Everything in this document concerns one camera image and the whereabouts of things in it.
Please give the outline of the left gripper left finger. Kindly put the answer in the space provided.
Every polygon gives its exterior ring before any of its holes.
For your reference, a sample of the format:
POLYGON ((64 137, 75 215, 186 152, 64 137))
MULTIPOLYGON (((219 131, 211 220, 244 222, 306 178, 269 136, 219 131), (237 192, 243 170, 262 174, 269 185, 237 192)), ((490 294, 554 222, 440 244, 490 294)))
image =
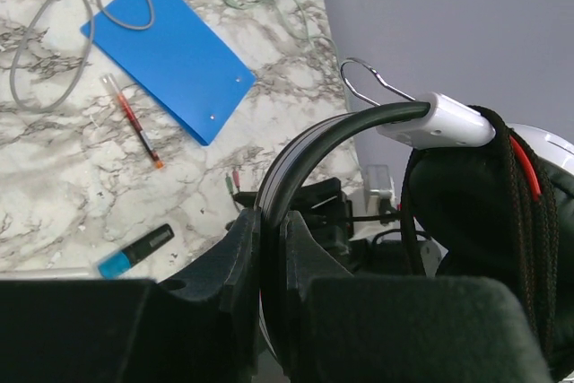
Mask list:
POLYGON ((260 213, 171 278, 4 281, 4 382, 248 382, 260 213))

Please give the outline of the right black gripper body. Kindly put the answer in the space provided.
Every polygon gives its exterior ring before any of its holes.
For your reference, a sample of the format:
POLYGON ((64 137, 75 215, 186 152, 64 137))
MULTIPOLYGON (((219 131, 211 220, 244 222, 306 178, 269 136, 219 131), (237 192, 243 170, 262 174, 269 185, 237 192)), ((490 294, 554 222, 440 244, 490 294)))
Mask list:
POLYGON ((331 257, 351 273, 359 271, 366 246, 352 246, 351 238, 361 217, 353 213, 352 201, 338 178, 301 187, 290 209, 301 214, 315 241, 331 257))

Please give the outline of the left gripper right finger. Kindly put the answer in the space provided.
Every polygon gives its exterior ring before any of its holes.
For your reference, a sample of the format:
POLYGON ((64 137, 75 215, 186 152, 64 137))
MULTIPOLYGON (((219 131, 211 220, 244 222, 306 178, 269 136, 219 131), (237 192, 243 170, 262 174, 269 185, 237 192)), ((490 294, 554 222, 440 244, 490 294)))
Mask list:
POLYGON ((517 298, 488 278, 355 276, 301 215, 280 230, 278 357, 294 382, 548 382, 517 298))

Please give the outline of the black white headphones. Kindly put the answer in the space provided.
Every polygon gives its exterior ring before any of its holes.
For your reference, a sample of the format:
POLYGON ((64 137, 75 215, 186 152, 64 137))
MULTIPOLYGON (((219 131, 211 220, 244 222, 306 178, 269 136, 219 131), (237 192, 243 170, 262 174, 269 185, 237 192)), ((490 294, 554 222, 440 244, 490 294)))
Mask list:
POLYGON ((375 127, 412 152, 397 214, 405 274, 476 277, 517 298, 551 380, 573 371, 573 148, 491 109, 432 93, 324 120, 287 144, 257 193, 261 310, 278 357, 280 230, 310 172, 342 142, 375 127))

